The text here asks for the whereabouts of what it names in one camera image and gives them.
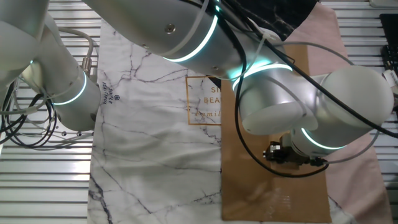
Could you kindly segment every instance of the marble-patterned fabric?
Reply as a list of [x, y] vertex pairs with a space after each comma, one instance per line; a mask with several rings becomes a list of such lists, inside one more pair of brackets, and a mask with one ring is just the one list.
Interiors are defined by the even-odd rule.
[[[224, 223], [220, 93], [197, 76], [103, 22], [88, 223]], [[332, 199], [330, 208], [333, 223], [356, 223]]]

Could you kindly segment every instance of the black cable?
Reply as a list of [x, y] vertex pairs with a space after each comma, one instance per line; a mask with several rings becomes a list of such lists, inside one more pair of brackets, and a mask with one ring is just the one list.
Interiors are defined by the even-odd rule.
[[54, 133], [54, 131], [55, 131], [55, 128], [56, 128], [56, 126], [57, 126], [57, 112], [54, 110], [53, 104], [51, 103], [50, 100], [47, 100], [47, 101], [45, 102], [45, 104], [46, 104], [47, 110], [48, 110], [48, 112], [49, 112], [49, 122], [51, 122], [51, 120], [52, 120], [51, 111], [53, 110], [53, 112], [54, 112], [54, 118], [55, 118], [55, 120], [54, 120], [54, 124], [53, 124], [53, 127], [52, 127], [51, 131], [50, 131], [50, 126], [49, 126], [49, 127], [47, 128], [46, 133], [43, 135], [43, 137], [42, 137], [40, 140], [38, 140], [37, 142], [33, 143], [33, 144], [25, 144], [25, 143], [22, 142], [17, 136], [14, 136], [14, 138], [15, 138], [16, 140], [11, 139], [11, 141], [12, 141], [13, 143], [17, 144], [18, 146], [21, 146], [21, 147], [28, 147], [28, 148], [31, 148], [31, 149], [36, 149], [36, 148], [42, 147], [42, 146], [44, 146], [45, 144], [48, 143], [48, 141], [49, 141], [50, 138], [52, 137], [52, 135], [53, 135], [53, 133]]
[[[12, 92], [14, 91], [14, 82], [10, 84], [10, 87], [8, 88], [7, 94], [4, 97], [4, 103], [2, 108], [6, 109], [6, 107], [8, 107], [9, 104], [9, 100], [11, 99], [11, 95]], [[10, 124], [9, 126], [5, 127], [5, 125], [1, 125], [1, 129], [0, 129], [0, 134], [10, 130], [11, 128], [13, 128], [15, 125], [17, 125], [18, 123], [20, 123], [22, 121], [22, 119], [24, 119], [24, 115], [21, 115], [16, 121], [14, 121], [12, 124]]]
[[236, 4], [234, 0], [223, 0], [230, 8], [237, 14], [237, 16], [260, 38], [262, 39], [262, 32], [249, 20], [244, 11]]
[[[45, 105], [47, 107], [47, 111], [49, 112], [49, 122], [51, 122], [51, 118], [52, 118], [52, 107], [51, 104], [48, 103], [48, 101], [45, 102]], [[20, 143], [20, 146], [24, 146], [24, 147], [34, 147], [38, 144], [40, 144], [48, 135], [50, 132], [50, 126], [47, 128], [46, 133], [42, 136], [42, 138], [40, 140], [38, 140], [37, 142], [33, 143], [33, 144], [25, 144], [23, 143], [17, 136], [14, 136], [16, 141], [18, 141]]]
[[[220, 15], [218, 12], [215, 12], [218, 16], [218, 24], [220, 27], [224, 30], [225, 34], [228, 36], [228, 38], [232, 41], [234, 47], [238, 51], [239, 56], [241, 57], [242, 60], [242, 73], [244, 73], [247, 69], [247, 59], [246, 59], [246, 53], [239, 42], [239, 39], [235, 36], [235, 33], [231, 30], [230, 26], [226, 23], [226, 21], [223, 19], [222, 15]], [[281, 177], [288, 177], [288, 178], [304, 178], [304, 177], [310, 177], [315, 174], [319, 174], [326, 170], [329, 165], [325, 165], [321, 169], [318, 169], [314, 172], [308, 173], [308, 174], [299, 174], [299, 175], [293, 175], [293, 174], [286, 174], [286, 173], [281, 173], [278, 172], [267, 165], [265, 165], [263, 162], [261, 162], [250, 150], [249, 146], [246, 144], [243, 135], [241, 133], [240, 127], [239, 127], [239, 104], [240, 104], [240, 94], [241, 94], [241, 89], [242, 89], [242, 84], [243, 84], [244, 78], [242, 77], [238, 83], [238, 89], [236, 90], [236, 101], [235, 101], [235, 110], [234, 110], [234, 119], [235, 119], [235, 126], [236, 126], [236, 132], [238, 133], [239, 140], [242, 142], [243, 147], [245, 148], [246, 152], [256, 161], [261, 167], [265, 168], [269, 172], [279, 175]]]
[[[30, 105], [29, 106], [34, 106], [35, 104], [36, 104], [36, 102], [41, 98], [41, 97], [43, 97], [43, 95], [41, 95], [41, 94], [38, 94], [38, 95], [36, 95], [34, 98], [33, 98], [33, 100], [32, 100], [32, 102], [30, 103]], [[9, 108], [10, 108], [10, 106], [8, 105], [8, 101], [11, 99], [11, 97], [8, 97], [5, 101], [4, 101], [4, 108], [6, 108], [7, 110], [9, 110]], [[2, 127], [4, 127], [4, 125], [5, 125], [5, 119], [4, 119], [4, 115], [2, 116], [2, 118], [1, 118], [1, 121], [2, 121]], [[18, 133], [18, 131], [21, 129], [21, 127], [24, 125], [24, 123], [25, 123], [25, 120], [26, 120], [26, 115], [23, 115], [23, 119], [21, 120], [21, 122], [20, 122], [20, 124], [18, 125], [18, 127], [15, 129], [15, 130], [12, 130], [12, 128], [10, 128], [12, 131], [9, 133], [8, 132], [8, 130], [6, 131], [6, 137], [2, 140], [2, 141], [0, 141], [0, 144], [3, 144], [3, 143], [5, 143], [6, 141], [8, 141], [8, 140], [10, 140], [10, 139], [12, 139], [12, 137], [14, 137], [17, 133]]]
[[293, 64], [296, 63], [296, 59], [292, 58], [291, 56], [289, 56], [289, 55], [287, 55], [287, 54], [285, 54], [285, 53], [283, 53], [283, 52], [281, 52], [281, 53], [282, 53], [285, 57], [291, 59], [291, 61], [292, 61]]

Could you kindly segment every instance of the screw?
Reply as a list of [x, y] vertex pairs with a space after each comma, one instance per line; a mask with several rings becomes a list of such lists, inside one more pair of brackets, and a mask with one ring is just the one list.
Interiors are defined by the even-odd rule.
[[164, 29], [164, 31], [167, 34], [172, 34], [175, 31], [175, 25], [174, 24], [167, 25], [166, 28]]

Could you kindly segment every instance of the glowing teal light ring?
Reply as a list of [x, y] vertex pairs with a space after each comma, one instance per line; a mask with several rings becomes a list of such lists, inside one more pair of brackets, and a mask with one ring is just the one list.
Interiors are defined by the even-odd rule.
[[83, 88], [80, 90], [79, 94], [77, 94], [71, 100], [68, 100], [68, 101], [63, 102], [63, 103], [53, 103], [53, 105], [65, 105], [65, 104], [71, 103], [71, 102], [75, 101], [77, 98], [79, 98], [79, 96], [84, 92], [84, 90], [86, 88], [86, 85], [87, 85], [87, 76], [86, 76], [86, 74], [84, 72], [83, 72], [83, 75], [85, 76], [85, 83], [83, 84]]
[[323, 149], [338, 150], [338, 149], [342, 149], [342, 148], [346, 147], [346, 146], [343, 146], [343, 147], [328, 147], [328, 146], [321, 145], [321, 144], [317, 143], [314, 139], [312, 139], [312, 138], [308, 135], [308, 133], [306, 132], [305, 129], [302, 128], [301, 131], [303, 132], [304, 136], [305, 136], [312, 144], [314, 144], [314, 145], [316, 145], [316, 146], [318, 146], [318, 147], [321, 147], [321, 148], [323, 148]]
[[216, 10], [219, 12], [220, 11], [220, 7], [216, 6]]
[[186, 61], [186, 60], [192, 58], [196, 54], [198, 54], [205, 47], [205, 45], [209, 42], [210, 37], [213, 35], [213, 33], [214, 33], [215, 29], [216, 29], [217, 22], [218, 22], [218, 17], [215, 16], [214, 19], [213, 19], [213, 23], [211, 23], [210, 30], [207, 33], [206, 37], [203, 39], [203, 41], [200, 43], [200, 45], [195, 50], [193, 50], [193, 52], [189, 53], [185, 57], [178, 58], [178, 59], [168, 59], [168, 58], [164, 58], [164, 59], [167, 59], [167, 60], [169, 60], [171, 62], [183, 62], [183, 61]]
[[[248, 72], [246, 72], [246, 74], [244, 74], [243, 78], [247, 78], [248, 76], [253, 75], [257, 72], [261, 72], [261, 71], [272, 69], [272, 68], [284, 68], [284, 69], [288, 69], [291, 72], [293, 72], [293, 69], [288, 65], [272, 64], [272, 65], [265, 65], [265, 66], [261, 66], [261, 67], [252, 67]], [[235, 87], [239, 83], [240, 79], [241, 78], [238, 78], [237, 80], [235, 80], [234, 84], [232, 85], [232, 90], [235, 90]]]

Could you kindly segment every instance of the pink cloth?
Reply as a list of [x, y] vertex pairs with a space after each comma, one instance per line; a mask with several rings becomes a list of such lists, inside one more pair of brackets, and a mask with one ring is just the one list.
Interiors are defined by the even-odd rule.
[[[321, 44], [348, 56], [334, 10], [319, 3], [307, 20], [286, 40], [291, 41]], [[349, 66], [339, 57], [315, 47], [308, 47], [308, 59], [311, 75], [330, 73]], [[367, 134], [327, 159], [334, 161], [356, 154], [370, 141], [370, 135]], [[359, 224], [392, 224], [389, 199], [373, 147], [352, 161], [332, 164], [326, 170], [326, 179], [329, 196], [344, 211], [352, 214]]]

